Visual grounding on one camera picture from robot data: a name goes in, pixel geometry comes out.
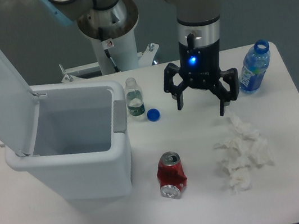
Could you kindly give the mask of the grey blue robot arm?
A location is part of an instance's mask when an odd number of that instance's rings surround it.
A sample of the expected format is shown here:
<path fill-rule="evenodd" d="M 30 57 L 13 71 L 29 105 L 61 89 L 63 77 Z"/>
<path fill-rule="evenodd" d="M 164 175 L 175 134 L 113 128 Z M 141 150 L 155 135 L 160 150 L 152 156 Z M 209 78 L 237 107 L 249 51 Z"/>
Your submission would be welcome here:
<path fill-rule="evenodd" d="M 133 35 L 139 14 L 132 0 L 41 0 L 59 22 L 76 22 L 96 51 L 103 74 L 138 67 Z M 175 6 L 180 64 L 164 70 L 164 91 L 183 107 L 186 88 L 209 90 L 224 112 L 238 98 L 237 70 L 219 65 L 219 0 L 162 0 Z"/>

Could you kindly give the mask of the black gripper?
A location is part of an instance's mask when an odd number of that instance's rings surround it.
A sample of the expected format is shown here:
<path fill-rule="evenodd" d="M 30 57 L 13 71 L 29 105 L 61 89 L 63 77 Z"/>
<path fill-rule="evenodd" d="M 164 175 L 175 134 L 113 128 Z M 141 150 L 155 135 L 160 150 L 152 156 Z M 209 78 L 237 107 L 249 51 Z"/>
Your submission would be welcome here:
<path fill-rule="evenodd" d="M 195 35 L 190 33 L 185 44 L 179 43 L 181 68 L 172 62 L 165 67 L 164 91 L 172 95 L 177 101 L 177 109 L 182 110 L 184 106 L 182 92 L 188 86 L 193 89 L 210 89 L 220 101 L 219 112 L 222 117 L 230 102 L 238 98 L 238 71 L 236 68 L 220 71 L 220 40 L 210 45 L 197 47 L 194 37 Z M 174 84 L 173 78 L 176 74 L 182 79 L 179 85 Z"/>

